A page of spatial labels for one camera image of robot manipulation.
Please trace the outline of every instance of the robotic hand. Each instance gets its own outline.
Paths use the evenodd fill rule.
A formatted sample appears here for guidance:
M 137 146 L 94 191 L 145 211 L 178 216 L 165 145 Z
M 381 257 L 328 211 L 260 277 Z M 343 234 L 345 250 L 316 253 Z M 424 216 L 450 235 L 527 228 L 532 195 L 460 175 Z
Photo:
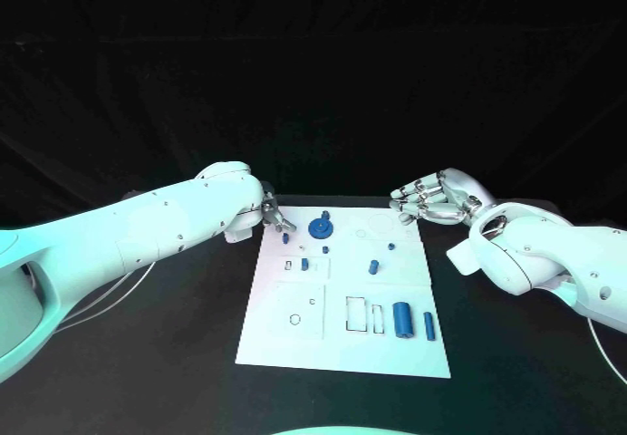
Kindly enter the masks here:
M 31 361 L 94 289 L 221 233 L 230 243 L 245 240 L 260 221 L 277 231 L 297 229 L 273 187 L 233 161 L 111 206 L 0 231 L 0 382 Z
M 395 190 L 390 206 L 408 225 L 423 218 L 470 226 L 447 252 L 457 270 L 483 270 L 514 295 L 550 290 L 586 317 L 627 333 L 627 235 L 574 227 L 542 208 L 499 204 L 465 172 L 446 169 Z

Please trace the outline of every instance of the small blue part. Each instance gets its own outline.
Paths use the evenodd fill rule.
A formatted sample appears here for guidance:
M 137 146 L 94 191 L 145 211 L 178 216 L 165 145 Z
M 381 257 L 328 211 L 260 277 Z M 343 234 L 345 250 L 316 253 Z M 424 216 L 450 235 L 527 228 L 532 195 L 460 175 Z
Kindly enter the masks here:
M 395 312 L 395 331 L 398 338 L 414 337 L 414 327 L 411 326 L 411 310 L 407 302 L 397 302 L 393 305 Z
M 333 234 L 333 224 L 329 220 L 329 212 L 323 211 L 323 217 L 315 219 L 309 226 L 310 236 L 319 240 L 328 238 Z
M 377 275 L 377 269 L 380 268 L 380 262 L 377 260 L 372 260 L 369 262 L 369 274 Z
M 427 340 L 436 342 L 436 329 L 434 329 L 434 316 L 430 312 L 426 313 L 426 329 L 427 329 Z

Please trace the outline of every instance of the black backdrop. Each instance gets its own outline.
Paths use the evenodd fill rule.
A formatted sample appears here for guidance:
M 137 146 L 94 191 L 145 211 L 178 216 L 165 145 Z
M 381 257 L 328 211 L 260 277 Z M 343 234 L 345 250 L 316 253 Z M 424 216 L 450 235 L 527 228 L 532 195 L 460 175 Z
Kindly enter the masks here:
M 620 10 L 502 1 L 21 3 L 0 45 L 0 225 L 243 160 L 279 193 L 454 167 L 625 224 Z

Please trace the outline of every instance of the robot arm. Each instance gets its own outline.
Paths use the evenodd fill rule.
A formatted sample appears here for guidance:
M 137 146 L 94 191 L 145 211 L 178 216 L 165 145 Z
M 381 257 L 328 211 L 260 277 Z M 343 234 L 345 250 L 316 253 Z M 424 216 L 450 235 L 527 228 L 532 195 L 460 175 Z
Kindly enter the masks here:
M 586 317 L 627 333 L 627 248 L 616 228 L 574 227 L 542 208 L 499 204 L 465 172 L 446 169 L 393 192 L 410 224 L 465 222 L 467 239 L 447 252 L 457 270 L 483 270 L 514 295 L 550 290 Z
M 0 231 L 0 382 L 31 361 L 85 295 L 113 279 L 221 233 L 230 243 L 245 240 L 260 221 L 296 230 L 273 189 L 250 172 L 241 162 L 220 162 L 196 179 L 111 206 Z

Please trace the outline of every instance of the table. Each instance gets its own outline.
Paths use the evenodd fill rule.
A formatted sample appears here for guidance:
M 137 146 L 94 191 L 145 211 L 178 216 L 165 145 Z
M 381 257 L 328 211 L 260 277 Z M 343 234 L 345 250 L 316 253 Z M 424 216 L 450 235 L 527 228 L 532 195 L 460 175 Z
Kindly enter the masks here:
M 280 197 L 294 206 L 387 202 Z M 460 276 L 446 251 L 465 226 L 420 228 L 450 380 L 234 363 L 257 228 L 240 244 L 217 237 L 162 260 L 126 301 L 52 337 L 0 384 L 3 433 L 270 434 L 326 425 L 430 434 L 627 433 L 627 389 L 586 319 L 545 291 L 516 297 L 482 273 Z M 597 332 L 626 372 L 627 336 L 603 325 Z

